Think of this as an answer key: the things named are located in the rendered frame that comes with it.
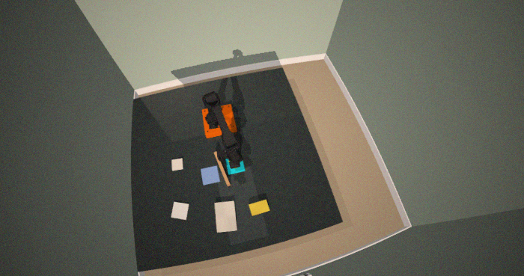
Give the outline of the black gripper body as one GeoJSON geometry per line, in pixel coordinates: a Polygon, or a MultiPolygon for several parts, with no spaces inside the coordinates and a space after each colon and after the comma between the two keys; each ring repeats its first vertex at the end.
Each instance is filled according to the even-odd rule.
{"type": "Polygon", "coordinates": [[[229,164],[230,164],[230,168],[231,168],[231,169],[232,169],[232,168],[238,168],[238,167],[240,166],[240,163],[236,163],[236,164],[234,164],[233,161],[232,161],[232,159],[231,159],[231,161],[229,161],[229,164]]]}

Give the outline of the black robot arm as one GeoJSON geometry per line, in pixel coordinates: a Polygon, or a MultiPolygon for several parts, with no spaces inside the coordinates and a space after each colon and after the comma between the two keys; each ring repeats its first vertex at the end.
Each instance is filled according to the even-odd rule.
{"type": "Polygon", "coordinates": [[[238,148],[239,141],[237,137],[229,130],[228,125],[225,121],[225,116],[222,112],[220,105],[220,99],[217,93],[210,92],[203,95],[202,100],[206,108],[208,108],[208,114],[205,117],[209,129],[219,128],[222,131],[222,143],[224,144],[225,150],[218,150],[217,157],[220,162],[224,161],[225,158],[229,159],[227,153],[230,155],[234,164],[239,163],[243,160],[238,148]],[[218,105],[216,105],[218,103],[218,105]],[[237,145],[235,145],[237,143],[237,145]]]}

